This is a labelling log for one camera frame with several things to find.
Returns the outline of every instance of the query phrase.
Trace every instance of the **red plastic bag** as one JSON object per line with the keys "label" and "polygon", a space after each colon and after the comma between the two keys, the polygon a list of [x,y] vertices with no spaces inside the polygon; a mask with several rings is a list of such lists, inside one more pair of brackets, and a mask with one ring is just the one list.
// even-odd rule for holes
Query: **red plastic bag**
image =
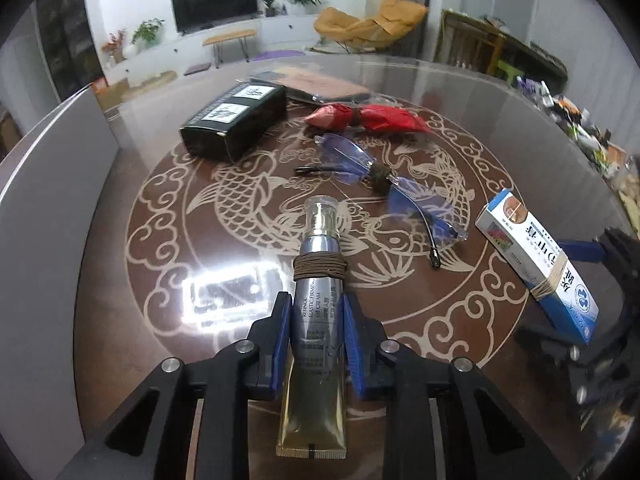
{"label": "red plastic bag", "polygon": [[319,107],[305,121],[312,126],[334,132],[341,132],[347,126],[362,126],[376,134],[431,132],[424,119],[413,112],[385,105],[352,108],[341,103],[331,103]]}

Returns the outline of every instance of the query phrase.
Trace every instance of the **eye cream tube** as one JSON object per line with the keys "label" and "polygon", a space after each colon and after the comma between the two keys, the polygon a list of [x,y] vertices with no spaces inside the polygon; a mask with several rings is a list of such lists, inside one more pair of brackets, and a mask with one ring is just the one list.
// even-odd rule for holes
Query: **eye cream tube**
{"label": "eye cream tube", "polygon": [[338,302],[346,264],[338,243],[338,203],[315,196],[305,207],[305,235],[294,262],[292,352],[276,454],[345,458],[344,345]]}

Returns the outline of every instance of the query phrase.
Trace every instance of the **television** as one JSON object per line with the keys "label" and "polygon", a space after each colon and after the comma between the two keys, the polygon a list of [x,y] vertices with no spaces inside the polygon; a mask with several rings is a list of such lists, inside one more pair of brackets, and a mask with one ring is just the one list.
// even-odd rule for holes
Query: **television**
{"label": "television", "polygon": [[172,4],[175,25],[184,34],[258,12],[258,0],[172,0]]}

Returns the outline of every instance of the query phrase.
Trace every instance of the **silver tube cap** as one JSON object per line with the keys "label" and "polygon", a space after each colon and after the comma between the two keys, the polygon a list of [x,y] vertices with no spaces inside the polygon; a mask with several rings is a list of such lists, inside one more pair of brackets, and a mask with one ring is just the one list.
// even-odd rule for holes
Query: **silver tube cap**
{"label": "silver tube cap", "polygon": [[331,236],[338,238],[338,201],[332,196],[317,195],[305,202],[305,238]]}

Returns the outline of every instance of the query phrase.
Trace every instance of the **brown table surface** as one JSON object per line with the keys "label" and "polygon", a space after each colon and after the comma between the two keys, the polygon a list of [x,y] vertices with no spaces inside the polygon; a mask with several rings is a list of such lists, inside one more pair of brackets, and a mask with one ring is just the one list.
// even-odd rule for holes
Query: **brown table surface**
{"label": "brown table surface", "polygon": [[211,45],[214,43],[220,43],[221,41],[238,40],[240,38],[250,38],[255,36],[257,32],[254,28],[246,28],[245,30],[236,30],[235,32],[228,32],[226,34],[218,34],[211,36],[202,42],[202,46]]}
{"label": "brown table surface", "polygon": [[[292,168],[315,153],[300,120],[309,105],[290,103],[289,119],[235,166],[185,154],[181,124],[237,79],[268,70],[269,62],[178,79],[120,105],[111,126],[122,148],[87,241],[76,309],[76,384],[86,436],[164,357],[191,362],[214,355],[268,314],[278,290],[292,290],[301,206],[322,193],[340,201],[346,283],[365,313],[423,355],[478,362],[575,475],[599,450],[593,424],[580,430],[558,378],[531,366],[510,337],[519,320],[545,317],[473,224],[506,186],[556,239],[590,240],[607,226],[630,231],[616,197],[558,127],[503,82],[382,56],[287,62],[366,86],[424,117],[432,135],[359,136],[358,142],[399,174],[451,192],[469,240],[444,252],[444,268],[431,269],[419,225],[389,218],[366,186],[293,177]],[[601,333],[619,314],[619,287],[602,266],[576,267],[600,308]],[[211,284],[212,307],[204,314],[182,302],[187,278]],[[242,308],[249,314],[235,316]],[[348,417],[346,460],[281,459],[274,455],[278,405],[253,403],[252,478],[380,478],[382,407],[350,395]]]}

